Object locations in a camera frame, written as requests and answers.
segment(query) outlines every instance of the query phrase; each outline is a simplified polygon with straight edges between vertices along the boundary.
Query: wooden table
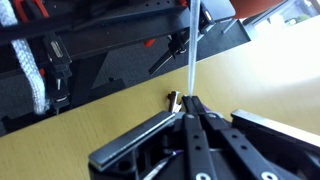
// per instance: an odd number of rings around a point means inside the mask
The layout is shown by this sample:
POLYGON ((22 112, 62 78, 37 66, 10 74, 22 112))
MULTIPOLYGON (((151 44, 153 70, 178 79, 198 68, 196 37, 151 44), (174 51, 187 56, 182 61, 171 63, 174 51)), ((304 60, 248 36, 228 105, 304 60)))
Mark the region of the wooden table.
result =
MULTIPOLYGON (((199 62, 195 95, 229 120, 239 108, 320 134, 315 22, 320 18, 199 62)), ((171 90, 187 93, 187 68, 2 137, 0 179, 89 179, 89 153, 166 110, 171 90)))

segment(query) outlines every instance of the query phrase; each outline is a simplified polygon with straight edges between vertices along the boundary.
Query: tabletop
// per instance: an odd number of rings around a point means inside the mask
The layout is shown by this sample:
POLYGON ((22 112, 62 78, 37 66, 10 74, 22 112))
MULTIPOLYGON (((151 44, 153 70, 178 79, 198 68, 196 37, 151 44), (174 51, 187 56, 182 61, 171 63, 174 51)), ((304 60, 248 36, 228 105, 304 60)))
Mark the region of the tabletop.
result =
MULTIPOLYGON (((197 63, 195 95, 320 135, 320 18, 197 63)), ((89 179, 88 155, 187 93, 181 68, 0 138, 0 179, 89 179)))

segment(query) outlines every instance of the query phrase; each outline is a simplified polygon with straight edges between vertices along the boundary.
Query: white rope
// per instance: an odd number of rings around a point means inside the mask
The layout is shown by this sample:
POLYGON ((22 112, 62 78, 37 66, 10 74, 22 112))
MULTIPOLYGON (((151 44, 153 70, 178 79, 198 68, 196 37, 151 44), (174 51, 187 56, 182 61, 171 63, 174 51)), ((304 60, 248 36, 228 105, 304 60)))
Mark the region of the white rope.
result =
MULTIPOLYGON (((18 24, 9 0, 0 0, 0 22, 4 27, 18 24)), ((13 40, 11 43, 19 59, 20 66, 31 86, 34 112, 36 114, 43 114, 48 109, 49 103, 45 99, 44 82, 40 76, 30 47, 25 39, 13 40)))

